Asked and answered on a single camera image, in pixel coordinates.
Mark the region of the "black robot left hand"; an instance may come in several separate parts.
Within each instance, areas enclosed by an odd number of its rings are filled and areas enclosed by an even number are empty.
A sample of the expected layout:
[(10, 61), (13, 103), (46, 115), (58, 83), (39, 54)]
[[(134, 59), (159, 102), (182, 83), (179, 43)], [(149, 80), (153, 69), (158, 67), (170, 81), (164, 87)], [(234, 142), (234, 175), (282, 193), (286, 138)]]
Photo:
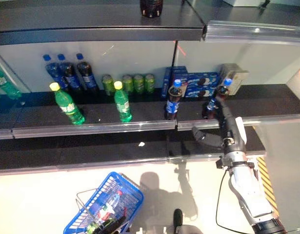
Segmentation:
[(98, 232), (99, 234), (112, 234), (114, 231), (116, 231), (119, 227), (122, 226), (122, 224), (125, 222), (126, 216), (123, 215), (121, 218), (110, 221), (106, 225), (102, 226), (102, 229)]

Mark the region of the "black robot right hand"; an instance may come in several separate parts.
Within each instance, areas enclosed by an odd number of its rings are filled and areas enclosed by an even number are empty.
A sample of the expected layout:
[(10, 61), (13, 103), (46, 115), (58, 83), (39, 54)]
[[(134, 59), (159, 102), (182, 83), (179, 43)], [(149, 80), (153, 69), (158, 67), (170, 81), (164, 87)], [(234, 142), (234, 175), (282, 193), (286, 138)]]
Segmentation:
[(203, 132), (194, 126), (192, 128), (193, 137), (201, 145), (221, 148), (225, 154), (234, 151), (245, 153), (246, 143), (241, 137), (236, 118), (222, 98), (216, 97), (215, 104), (218, 106), (215, 110), (215, 119), (219, 123), (220, 135)]

